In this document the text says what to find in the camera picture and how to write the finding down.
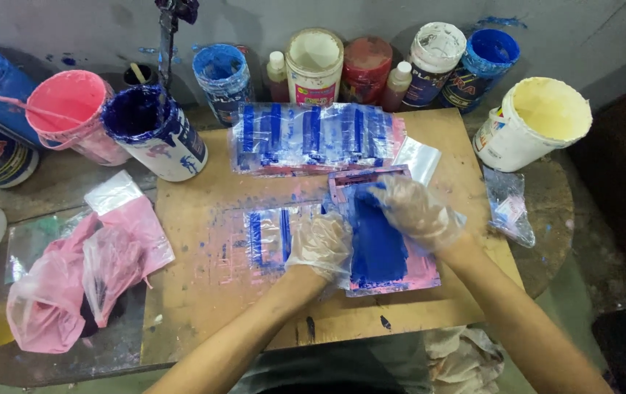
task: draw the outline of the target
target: wooden table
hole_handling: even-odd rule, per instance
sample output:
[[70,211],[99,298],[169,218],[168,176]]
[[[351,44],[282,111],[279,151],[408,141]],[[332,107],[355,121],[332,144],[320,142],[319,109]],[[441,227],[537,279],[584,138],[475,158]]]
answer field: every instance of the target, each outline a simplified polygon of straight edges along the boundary
[[[208,108],[188,111],[187,116],[199,131],[220,128]],[[469,133],[475,130],[471,116],[465,117],[465,121]],[[0,208],[10,224],[44,215],[70,217],[83,209],[82,197],[86,192],[121,169],[127,169],[148,197],[155,200],[157,178],[140,163],[131,160],[119,167],[101,167],[73,151],[63,151],[46,152],[29,180],[15,188],[0,190]],[[510,243],[510,249],[526,291],[536,297],[548,286],[570,251],[572,230],[565,223],[572,219],[572,197],[563,170],[555,162],[537,161],[522,173],[526,175],[526,203],[537,246],[528,250]],[[5,257],[6,240],[0,245],[0,300],[6,298],[8,291],[2,279]],[[374,301],[378,308],[390,306],[384,304],[387,300],[378,301],[378,305]],[[48,386],[168,367],[169,362],[140,362],[145,337],[144,302],[145,288],[138,286],[129,293],[126,314],[115,325],[91,337],[91,348],[85,341],[79,341],[66,354],[41,355],[20,351],[14,343],[1,346],[0,384]],[[300,336],[307,335],[306,323],[300,327]]]

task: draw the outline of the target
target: paint splatter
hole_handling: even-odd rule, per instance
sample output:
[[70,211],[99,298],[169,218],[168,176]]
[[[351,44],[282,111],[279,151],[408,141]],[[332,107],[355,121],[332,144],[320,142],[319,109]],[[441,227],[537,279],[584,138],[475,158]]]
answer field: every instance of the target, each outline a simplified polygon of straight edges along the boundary
[[315,342],[315,320],[308,316],[306,318],[306,325],[308,326],[308,340]]
[[385,328],[385,329],[390,329],[390,322],[388,321],[388,319],[384,318],[383,315],[381,315],[381,325]]
[[487,16],[478,22],[476,27],[484,27],[486,24],[501,24],[502,26],[521,27],[522,29],[528,29],[527,25],[517,18],[498,18],[495,16]]

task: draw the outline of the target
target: hand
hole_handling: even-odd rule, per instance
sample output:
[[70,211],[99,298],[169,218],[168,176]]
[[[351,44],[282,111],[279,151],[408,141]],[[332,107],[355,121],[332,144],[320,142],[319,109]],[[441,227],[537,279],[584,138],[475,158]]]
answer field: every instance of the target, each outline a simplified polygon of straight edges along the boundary
[[[338,287],[348,287],[351,275],[351,244],[351,226],[339,213],[316,215],[292,231],[286,275],[302,278],[302,286],[313,285],[316,295],[330,282]],[[320,278],[310,278],[311,275],[319,276],[323,281]]]
[[381,175],[368,191],[380,202],[390,225],[428,252],[451,245],[463,232],[457,213],[427,186],[408,177]]

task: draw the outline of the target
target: wooden board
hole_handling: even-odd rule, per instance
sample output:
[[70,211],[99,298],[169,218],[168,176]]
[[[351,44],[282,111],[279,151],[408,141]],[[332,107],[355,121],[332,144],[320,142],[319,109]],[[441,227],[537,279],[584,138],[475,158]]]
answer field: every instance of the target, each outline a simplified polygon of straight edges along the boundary
[[[490,211],[486,190],[458,111],[440,109],[398,116],[405,119],[410,137],[442,151],[429,187],[467,216],[467,231],[477,235],[493,261],[522,286],[508,243],[487,231]],[[227,264],[237,251],[229,244],[227,231],[213,232],[222,225],[222,212],[266,205],[263,196],[291,202],[295,188],[307,191],[304,194],[311,200],[327,190],[326,176],[256,179],[234,174],[228,164],[226,131],[203,133],[202,137],[209,149],[203,173],[181,183],[158,181],[156,210],[176,261],[150,277],[154,289],[148,291],[145,300],[143,365],[178,361],[252,304],[275,280],[273,276],[270,281],[252,285],[247,267]],[[222,239],[213,239],[214,234]],[[267,349],[482,320],[482,311],[454,273],[444,264],[438,268],[442,286],[432,289],[358,298],[346,298],[338,291],[331,299],[303,310]],[[381,324],[382,316],[390,328]]]

